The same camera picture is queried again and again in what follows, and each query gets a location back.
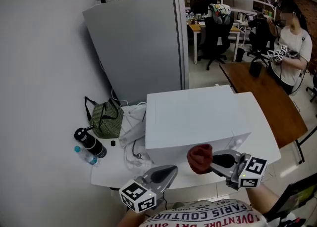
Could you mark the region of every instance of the tiled floor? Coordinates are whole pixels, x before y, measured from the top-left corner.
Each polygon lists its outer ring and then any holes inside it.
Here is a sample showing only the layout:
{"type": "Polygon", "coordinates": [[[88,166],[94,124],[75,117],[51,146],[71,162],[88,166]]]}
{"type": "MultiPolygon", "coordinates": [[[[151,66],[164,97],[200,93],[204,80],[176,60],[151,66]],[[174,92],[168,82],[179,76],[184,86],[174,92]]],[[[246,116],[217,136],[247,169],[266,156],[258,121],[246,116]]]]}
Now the tiled floor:
{"type": "MultiPolygon", "coordinates": [[[[228,60],[226,62],[232,62],[233,57],[233,45],[226,52],[228,60]]],[[[243,61],[250,61],[250,58],[243,57],[243,61]]],[[[202,60],[197,65],[194,64],[193,59],[189,60],[189,76],[190,76],[190,88],[202,88],[211,87],[215,84],[228,85],[225,75],[221,71],[218,62],[211,64],[210,70],[206,70],[208,61],[202,60]]],[[[317,125],[317,102],[310,103],[311,96],[305,91],[307,86],[312,86],[313,78],[307,73],[304,77],[303,83],[300,86],[299,91],[291,99],[296,103],[300,110],[307,127],[312,130],[317,125]]],[[[288,184],[302,180],[317,172],[317,132],[310,137],[302,145],[305,163],[298,165],[299,153],[295,144],[290,144],[282,148],[282,158],[269,165],[267,173],[264,178],[264,183],[276,194],[281,195],[288,184]]],[[[168,208],[172,206],[174,202],[193,202],[197,200],[218,200],[223,198],[240,199],[245,202],[249,202],[245,189],[241,189],[238,192],[228,188],[224,182],[183,188],[183,189],[171,189],[166,191],[165,198],[168,201],[168,208]]],[[[317,224],[317,199],[312,199],[304,207],[297,209],[294,213],[298,217],[309,218],[307,225],[317,224]]]]}

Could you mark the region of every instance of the green handbag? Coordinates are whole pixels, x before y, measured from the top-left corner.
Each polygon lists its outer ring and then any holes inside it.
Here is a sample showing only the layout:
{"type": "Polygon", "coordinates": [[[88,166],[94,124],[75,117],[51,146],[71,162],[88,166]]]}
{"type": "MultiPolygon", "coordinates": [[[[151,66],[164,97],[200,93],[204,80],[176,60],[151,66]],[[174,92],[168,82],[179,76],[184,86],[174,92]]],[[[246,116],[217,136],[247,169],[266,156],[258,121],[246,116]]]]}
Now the green handbag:
{"type": "Polygon", "coordinates": [[[85,106],[87,118],[90,126],[94,126],[93,131],[99,138],[118,138],[121,131],[123,118],[122,108],[112,99],[108,102],[98,104],[85,97],[85,106]],[[93,114],[90,115],[87,101],[90,101],[95,107],[93,114]]]}

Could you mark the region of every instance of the gray refrigerator door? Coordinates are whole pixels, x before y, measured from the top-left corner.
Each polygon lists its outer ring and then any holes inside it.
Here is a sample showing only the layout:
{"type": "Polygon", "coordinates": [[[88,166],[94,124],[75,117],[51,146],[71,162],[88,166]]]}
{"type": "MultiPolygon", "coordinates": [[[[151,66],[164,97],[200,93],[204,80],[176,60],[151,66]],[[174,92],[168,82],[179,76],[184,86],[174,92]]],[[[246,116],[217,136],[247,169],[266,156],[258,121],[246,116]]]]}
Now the gray refrigerator door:
{"type": "Polygon", "coordinates": [[[119,99],[183,88],[174,0],[115,0],[83,14],[119,99]]]}

